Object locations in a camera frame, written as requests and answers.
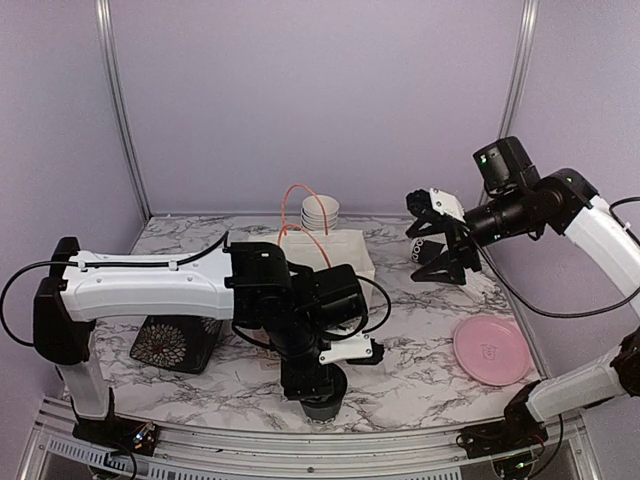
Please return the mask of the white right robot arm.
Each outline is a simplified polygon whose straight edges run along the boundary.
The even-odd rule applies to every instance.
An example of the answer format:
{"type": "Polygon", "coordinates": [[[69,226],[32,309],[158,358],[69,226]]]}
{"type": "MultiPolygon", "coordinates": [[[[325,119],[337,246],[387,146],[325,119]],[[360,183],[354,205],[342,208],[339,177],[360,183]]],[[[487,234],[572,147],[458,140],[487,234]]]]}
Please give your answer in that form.
{"type": "MultiPolygon", "coordinates": [[[[582,174],[563,168],[541,176],[515,136],[482,147],[473,160],[487,203],[464,209],[454,195],[436,188],[406,196],[415,219],[407,237],[442,234],[446,241],[413,273],[414,281],[462,285],[466,271],[479,270],[485,247],[521,235],[538,240],[551,229],[589,257],[622,294],[622,300],[593,310],[594,315],[624,306],[639,309],[639,239],[582,174]]],[[[506,406],[495,438],[515,448],[552,417],[638,394],[639,334],[632,332],[600,358],[524,387],[506,406]]]]}

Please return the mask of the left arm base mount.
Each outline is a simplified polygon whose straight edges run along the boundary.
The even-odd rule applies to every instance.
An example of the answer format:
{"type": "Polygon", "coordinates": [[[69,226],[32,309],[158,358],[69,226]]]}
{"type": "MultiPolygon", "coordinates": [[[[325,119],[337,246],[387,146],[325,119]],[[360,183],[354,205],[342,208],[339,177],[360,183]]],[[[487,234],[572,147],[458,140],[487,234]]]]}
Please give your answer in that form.
{"type": "Polygon", "coordinates": [[[156,449],[159,426],[153,421],[141,421],[118,416],[115,412],[115,395],[108,388],[108,410],[103,420],[85,419],[76,412],[72,436],[76,439],[114,447],[122,451],[151,457],[156,449]]]}

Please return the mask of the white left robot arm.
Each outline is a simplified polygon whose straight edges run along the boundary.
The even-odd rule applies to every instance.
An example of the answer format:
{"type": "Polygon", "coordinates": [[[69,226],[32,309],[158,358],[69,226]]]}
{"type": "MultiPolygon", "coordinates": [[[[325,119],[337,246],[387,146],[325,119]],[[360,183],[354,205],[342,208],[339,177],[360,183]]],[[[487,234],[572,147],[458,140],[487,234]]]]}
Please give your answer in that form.
{"type": "Polygon", "coordinates": [[[99,319],[190,316],[261,330],[281,359],[285,396],[317,421],[335,417],[346,392],[340,363],[377,363],[368,307],[352,266],[323,270],[289,261],[269,242],[219,240],[187,255],[102,256],[62,239],[33,301],[33,341],[55,364],[76,415],[106,445],[126,423],[94,354],[99,319]]]}

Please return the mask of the black takeout coffee cup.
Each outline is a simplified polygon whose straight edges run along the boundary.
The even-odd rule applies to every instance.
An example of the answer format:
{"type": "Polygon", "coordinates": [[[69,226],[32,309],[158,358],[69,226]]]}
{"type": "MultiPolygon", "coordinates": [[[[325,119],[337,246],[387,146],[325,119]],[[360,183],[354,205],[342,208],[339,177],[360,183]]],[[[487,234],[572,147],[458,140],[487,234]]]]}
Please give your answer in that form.
{"type": "Polygon", "coordinates": [[[347,390],[347,377],[340,367],[331,364],[330,379],[333,381],[333,393],[331,395],[300,401],[305,415],[313,422],[330,422],[340,412],[347,390]]]}

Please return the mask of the white paper takeout bag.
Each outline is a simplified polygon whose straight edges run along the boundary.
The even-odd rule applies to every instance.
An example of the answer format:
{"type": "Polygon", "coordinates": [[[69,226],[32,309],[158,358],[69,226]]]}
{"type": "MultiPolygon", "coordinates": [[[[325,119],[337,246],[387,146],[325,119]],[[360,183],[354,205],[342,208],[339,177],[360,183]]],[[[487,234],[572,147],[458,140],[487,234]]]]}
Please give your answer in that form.
{"type": "MultiPolygon", "coordinates": [[[[249,239],[276,244],[283,250],[288,261],[310,267],[315,271],[343,264],[350,265],[361,285],[366,305],[370,306],[374,290],[372,282],[375,279],[376,270],[366,246],[364,233],[354,229],[339,229],[337,226],[332,230],[312,231],[302,227],[301,217],[296,221],[289,221],[287,202],[297,188],[306,190],[308,196],[322,195],[304,184],[292,185],[286,191],[281,203],[279,230],[271,234],[254,235],[249,239]]],[[[358,334],[370,334],[370,328],[367,325],[359,324],[364,319],[363,316],[358,315],[354,320],[344,321],[336,327],[331,327],[329,332],[338,337],[332,341],[348,339],[358,334]]]]}

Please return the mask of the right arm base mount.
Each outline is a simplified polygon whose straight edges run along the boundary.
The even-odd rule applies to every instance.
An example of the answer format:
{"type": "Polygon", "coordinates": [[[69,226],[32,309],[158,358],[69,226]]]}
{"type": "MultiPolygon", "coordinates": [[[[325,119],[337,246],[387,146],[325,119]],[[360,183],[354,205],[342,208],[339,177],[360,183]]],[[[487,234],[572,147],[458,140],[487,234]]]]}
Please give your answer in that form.
{"type": "Polygon", "coordinates": [[[504,409],[502,420],[463,428],[456,438],[469,459],[507,453],[535,445],[543,446],[549,436],[542,422],[526,407],[527,397],[514,397],[504,409]]]}

